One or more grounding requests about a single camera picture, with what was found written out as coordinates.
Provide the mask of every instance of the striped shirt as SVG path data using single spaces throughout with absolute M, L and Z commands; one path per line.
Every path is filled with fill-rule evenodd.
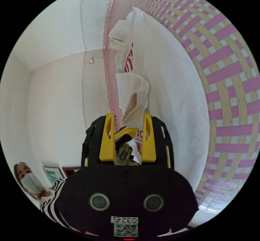
M 42 197 L 40 202 L 40 210 L 43 214 L 45 214 L 48 218 L 50 218 L 52 221 L 59 223 L 63 227 L 66 227 L 70 230 L 78 231 L 71 227 L 61 216 L 60 212 L 58 211 L 56 201 L 59 197 L 59 194 L 65 184 L 65 179 L 57 180 L 54 184 L 54 186 L 50 189 L 50 192 L 52 193 L 49 197 Z

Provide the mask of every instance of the black background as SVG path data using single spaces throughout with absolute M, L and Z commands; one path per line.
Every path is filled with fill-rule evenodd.
M 29 23 L 55 0 L 1 0 L 4 68 L 19 36 Z M 242 34 L 259 66 L 259 0 L 207 0 L 220 10 Z M 30 202 L 13 178 L 2 155 L 1 235 L 10 239 L 86 240 L 55 224 Z M 180 239 L 224 239 L 253 237 L 259 222 L 259 159 L 242 190 L 228 207 L 211 221 Z

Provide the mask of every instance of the round sensor lens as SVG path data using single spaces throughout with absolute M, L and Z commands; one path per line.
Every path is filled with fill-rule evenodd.
M 104 211 L 109 207 L 109 199 L 102 193 L 95 193 L 90 197 L 89 204 L 97 211 Z
M 157 194 L 149 195 L 144 200 L 144 208 L 150 212 L 159 211 L 163 207 L 163 198 Z

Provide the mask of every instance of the face mask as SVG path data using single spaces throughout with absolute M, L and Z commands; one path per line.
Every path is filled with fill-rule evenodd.
M 30 193 L 39 194 L 43 190 L 43 185 L 33 173 L 27 173 L 21 183 Z

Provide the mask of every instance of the picture frame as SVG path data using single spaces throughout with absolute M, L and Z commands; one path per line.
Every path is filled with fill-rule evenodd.
M 43 170 L 51 183 L 55 183 L 59 179 L 64 179 L 64 176 L 61 173 L 60 168 L 58 168 L 58 167 L 44 166 Z
M 77 167 L 62 167 L 62 170 L 63 170 L 63 172 L 64 172 L 64 174 L 67 178 L 72 176 L 74 173 L 76 173 L 80 169 L 81 169 L 80 166 L 77 166 Z

